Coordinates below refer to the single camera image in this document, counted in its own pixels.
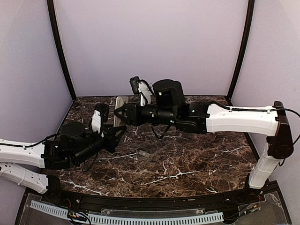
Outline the grey battery cover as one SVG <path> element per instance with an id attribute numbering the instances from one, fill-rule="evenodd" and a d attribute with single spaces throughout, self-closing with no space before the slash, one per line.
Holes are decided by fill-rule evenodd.
<path id="1" fill-rule="evenodd" d="M 143 157 L 146 157 L 146 158 L 149 158 L 149 157 L 151 156 L 150 153 L 147 153 L 147 152 L 142 151 L 142 150 L 140 150 L 140 151 L 138 152 L 138 154 L 141 155 L 141 156 L 143 156 Z"/>

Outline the white remote control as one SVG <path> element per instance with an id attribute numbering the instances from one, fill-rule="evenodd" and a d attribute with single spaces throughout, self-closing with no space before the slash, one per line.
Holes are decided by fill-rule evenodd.
<path id="1" fill-rule="evenodd" d="M 124 106 L 125 104 L 128 103 L 129 97 L 126 96 L 119 96 L 116 98 L 116 103 L 115 103 L 115 110 L 119 109 L 120 107 Z M 121 109 L 120 111 L 117 112 L 117 115 L 121 115 L 121 116 L 125 116 L 125 110 Z M 119 117 L 114 116 L 114 122 L 113 122 L 113 126 L 114 127 L 121 127 L 121 126 L 125 126 L 126 123 L 123 122 Z"/>

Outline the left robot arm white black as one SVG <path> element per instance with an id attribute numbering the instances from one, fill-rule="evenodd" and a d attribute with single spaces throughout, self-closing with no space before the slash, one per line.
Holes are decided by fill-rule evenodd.
<path id="1" fill-rule="evenodd" d="M 47 170 L 68 169 L 80 166 L 101 150 L 114 153 L 126 131 L 126 126 L 108 124 L 109 107 L 97 104 L 88 127 L 73 121 L 61 126 L 58 133 L 33 142 L 0 141 L 0 175 L 17 185 L 47 194 L 55 204 L 66 201 L 60 180 L 54 175 L 39 174 L 23 165 Z"/>

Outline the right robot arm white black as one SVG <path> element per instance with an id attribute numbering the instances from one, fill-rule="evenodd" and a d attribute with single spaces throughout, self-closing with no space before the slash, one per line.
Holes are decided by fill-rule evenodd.
<path id="1" fill-rule="evenodd" d="M 218 102 L 187 103 L 178 81 L 163 79 L 149 85 L 139 77 L 130 79 L 133 93 L 140 97 L 130 103 L 127 97 L 117 97 L 114 110 L 115 127 L 166 125 L 177 130 L 206 134 L 215 132 L 255 133 L 266 136 L 262 156 L 251 171 L 248 186 L 240 191 L 239 199 L 250 203 L 257 196 L 276 167 L 293 153 L 287 109 L 279 101 L 265 107 L 235 107 Z"/>

